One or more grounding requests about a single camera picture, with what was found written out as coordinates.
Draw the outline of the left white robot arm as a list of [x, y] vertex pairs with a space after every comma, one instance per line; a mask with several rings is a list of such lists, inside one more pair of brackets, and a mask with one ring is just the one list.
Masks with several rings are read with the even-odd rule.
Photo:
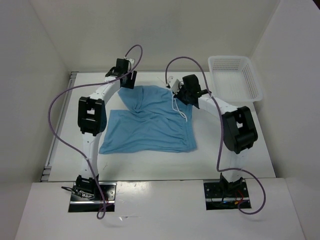
[[78, 101], [77, 124], [82, 133], [84, 161], [73, 190], [83, 198], [94, 200], [100, 195], [98, 153], [102, 133], [107, 127], [106, 103], [121, 87], [133, 89], [137, 71], [132, 71], [135, 60], [118, 58], [116, 65], [105, 75], [96, 91]]

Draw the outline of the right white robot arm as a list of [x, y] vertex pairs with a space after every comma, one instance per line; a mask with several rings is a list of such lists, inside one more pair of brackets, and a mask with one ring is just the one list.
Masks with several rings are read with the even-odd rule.
[[208, 87], [202, 89], [199, 79], [191, 74], [181, 80], [169, 77], [167, 87], [173, 97], [185, 105], [192, 105], [217, 117], [222, 124], [217, 171], [219, 191], [222, 197], [230, 197], [242, 186], [242, 170], [249, 150], [258, 139], [257, 129], [251, 110], [236, 107], [213, 96]]

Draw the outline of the blue mesh shorts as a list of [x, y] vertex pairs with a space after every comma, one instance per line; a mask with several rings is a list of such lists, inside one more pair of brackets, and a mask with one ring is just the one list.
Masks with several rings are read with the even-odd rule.
[[118, 96], [126, 110], [111, 110], [99, 153], [129, 154], [140, 151], [188, 153], [197, 149], [193, 107], [165, 88], [141, 85], [121, 88]]

